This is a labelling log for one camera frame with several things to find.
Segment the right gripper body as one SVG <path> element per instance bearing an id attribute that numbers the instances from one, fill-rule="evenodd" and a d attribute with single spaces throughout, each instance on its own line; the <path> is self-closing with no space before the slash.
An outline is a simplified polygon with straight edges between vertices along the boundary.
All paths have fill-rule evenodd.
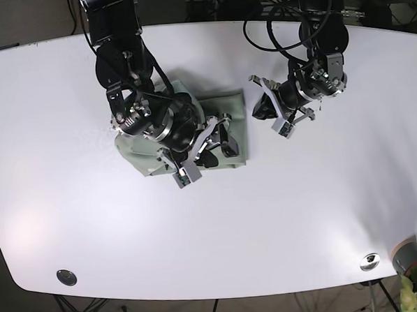
<path id="1" fill-rule="evenodd" d="M 107 89 L 115 146 L 127 161 L 188 158 L 206 127 L 200 105 L 187 91 Z"/>

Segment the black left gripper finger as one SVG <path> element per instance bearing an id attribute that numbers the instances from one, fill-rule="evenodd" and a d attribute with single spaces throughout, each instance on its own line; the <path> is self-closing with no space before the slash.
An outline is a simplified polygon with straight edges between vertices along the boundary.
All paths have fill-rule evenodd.
<path id="1" fill-rule="evenodd" d="M 272 130 L 277 132 L 283 138 L 289 139 L 292 133 L 295 130 L 295 126 L 304 119 L 310 119 L 314 121 L 316 115 L 314 110 L 301 107 L 298 110 L 302 115 L 299 118 L 296 118 L 296 110 L 293 112 L 288 112 L 287 114 L 281 114 L 275 119 L 275 122 L 271 126 Z"/>
<path id="2" fill-rule="evenodd" d="M 279 93 L 281 84 L 256 75 L 251 75 L 249 80 L 263 89 L 263 94 L 253 108 L 253 117 L 258 120 L 277 117 L 288 119 L 291 115 L 291 110 L 281 100 Z"/>

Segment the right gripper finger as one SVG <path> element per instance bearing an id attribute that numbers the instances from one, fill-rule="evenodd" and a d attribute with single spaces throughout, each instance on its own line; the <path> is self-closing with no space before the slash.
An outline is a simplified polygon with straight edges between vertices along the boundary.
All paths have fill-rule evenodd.
<path id="1" fill-rule="evenodd" d="M 240 155 L 240 147 L 231 135 L 230 124 L 232 116 L 224 113 L 219 117 L 219 122 L 213 132 L 205 139 L 202 147 L 196 155 L 195 164 L 204 168 L 216 168 L 220 165 L 218 156 L 214 155 L 215 149 L 220 149 L 224 158 L 235 158 Z"/>
<path id="2" fill-rule="evenodd" d="M 173 158 L 171 150 L 166 148 L 161 148 L 157 154 L 158 158 L 174 170 L 173 178 L 181 189 L 198 181 L 202 177 L 198 166 L 190 158 L 178 163 Z"/>

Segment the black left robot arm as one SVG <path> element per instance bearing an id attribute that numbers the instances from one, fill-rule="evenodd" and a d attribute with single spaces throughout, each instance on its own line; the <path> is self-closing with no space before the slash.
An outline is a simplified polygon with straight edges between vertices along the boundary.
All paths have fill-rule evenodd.
<path id="1" fill-rule="evenodd" d="M 282 46 L 273 33 L 276 11 L 285 5 L 276 3 L 266 20 L 266 30 L 278 52 L 288 61 L 288 77 L 284 83 L 252 75 L 251 82 L 263 89 L 263 95 L 253 109 L 254 118 L 274 119 L 272 128 L 284 138 L 294 131 L 303 119 L 314 120 L 316 115 L 308 104 L 322 98 L 334 97 L 346 89 L 347 74 L 343 70 L 344 51 L 349 33 L 342 18 L 344 0 L 297 0 L 295 13 L 300 17 L 299 42 L 307 58 L 302 60 L 290 54 L 291 46 Z"/>

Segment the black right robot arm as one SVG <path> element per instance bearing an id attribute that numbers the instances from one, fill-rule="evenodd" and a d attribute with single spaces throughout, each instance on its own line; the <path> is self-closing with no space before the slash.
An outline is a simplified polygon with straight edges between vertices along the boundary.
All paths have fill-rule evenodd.
<path id="1" fill-rule="evenodd" d="M 145 176 L 171 174 L 180 188 L 203 170 L 244 165 L 242 96 L 198 100 L 182 81 L 169 80 L 141 37 L 136 6 L 136 0 L 80 0 L 122 158 Z"/>

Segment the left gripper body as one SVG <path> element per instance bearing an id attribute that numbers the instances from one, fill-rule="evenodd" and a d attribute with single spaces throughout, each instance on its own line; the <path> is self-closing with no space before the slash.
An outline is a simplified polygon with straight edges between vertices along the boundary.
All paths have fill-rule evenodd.
<path id="1" fill-rule="evenodd" d="M 304 64 L 297 59 L 289 59 L 288 79 L 279 86 L 282 117 L 290 121 L 297 111 L 304 112 L 304 105 L 341 94 L 347 83 L 343 65 L 342 53 L 321 54 Z"/>

